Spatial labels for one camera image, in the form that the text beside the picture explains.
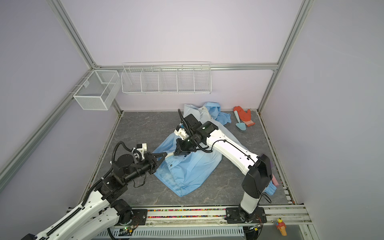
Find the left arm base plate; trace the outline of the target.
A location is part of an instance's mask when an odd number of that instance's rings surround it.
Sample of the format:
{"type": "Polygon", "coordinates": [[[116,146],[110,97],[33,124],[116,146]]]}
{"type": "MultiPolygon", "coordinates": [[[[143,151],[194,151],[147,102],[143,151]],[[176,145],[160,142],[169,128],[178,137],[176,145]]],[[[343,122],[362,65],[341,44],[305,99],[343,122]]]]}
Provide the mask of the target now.
{"type": "Polygon", "coordinates": [[[126,211],[120,216],[119,224],[122,226],[143,226],[146,224],[147,215],[147,209],[133,209],[126,211]]]}

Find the light blue zip jacket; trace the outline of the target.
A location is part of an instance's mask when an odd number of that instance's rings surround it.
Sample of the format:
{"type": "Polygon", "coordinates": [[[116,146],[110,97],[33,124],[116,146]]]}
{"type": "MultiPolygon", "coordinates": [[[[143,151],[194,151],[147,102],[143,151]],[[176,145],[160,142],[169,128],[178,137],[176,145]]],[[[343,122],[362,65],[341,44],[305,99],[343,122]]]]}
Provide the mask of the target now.
{"type": "MultiPolygon", "coordinates": [[[[202,107],[184,105],[184,117],[192,114],[199,122],[212,122],[236,144],[240,141],[225,127],[230,124],[231,115],[221,111],[218,103],[207,102],[202,107]]],[[[156,177],[179,197],[198,189],[219,165],[223,155],[217,150],[212,153],[192,152],[186,156],[167,157],[155,172],[156,177]]]]}

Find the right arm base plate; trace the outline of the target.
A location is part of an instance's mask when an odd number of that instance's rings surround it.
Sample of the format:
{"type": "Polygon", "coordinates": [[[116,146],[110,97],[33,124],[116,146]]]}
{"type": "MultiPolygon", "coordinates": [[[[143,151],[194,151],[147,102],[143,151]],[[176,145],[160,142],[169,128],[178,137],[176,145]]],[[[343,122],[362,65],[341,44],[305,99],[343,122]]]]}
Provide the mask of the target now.
{"type": "Polygon", "coordinates": [[[266,213],[262,207],[257,207],[251,214],[240,207],[226,208],[225,220],[228,224],[264,224],[267,222],[266,213]]]}

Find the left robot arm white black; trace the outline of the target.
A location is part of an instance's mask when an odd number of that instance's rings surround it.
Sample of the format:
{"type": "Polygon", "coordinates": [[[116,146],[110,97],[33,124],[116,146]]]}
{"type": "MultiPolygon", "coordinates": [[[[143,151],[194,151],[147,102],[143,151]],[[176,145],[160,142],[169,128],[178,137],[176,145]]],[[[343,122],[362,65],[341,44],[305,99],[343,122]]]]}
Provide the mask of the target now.
{"type": "Polygon", "coordinates": [[[128,184],[139,177],[152,175],[168,156],[151,153],[146,145],[129,149],[116,144],[111,168],[87,191],[83,201],[56,223],[40,233],[27,234],[25,240],[90,240],[116,224],[130,224],[135,215],[121,195],[128,184]]]}

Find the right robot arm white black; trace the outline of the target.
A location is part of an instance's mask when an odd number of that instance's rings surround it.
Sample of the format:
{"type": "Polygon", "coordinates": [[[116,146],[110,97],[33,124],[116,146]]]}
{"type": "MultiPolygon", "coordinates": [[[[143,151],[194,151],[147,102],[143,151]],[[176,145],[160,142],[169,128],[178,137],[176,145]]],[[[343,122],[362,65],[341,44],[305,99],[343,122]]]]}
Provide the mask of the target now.
{"type": "Polygon", "coordinates": [[[187,155],[197,150],[205,153],[217,151],[230,160],[244,175],[241,184],[243,198],[238,207],[226,208],[225,220],[229,224],[265,223],[265,211],[259,206],[264,190],[272,180],[271,161],[266,155],[258,156],[232,141],[212,122],[196,123],[189,126],[186,122],[174,131],[177,147],[174,155],[187,155]]]}

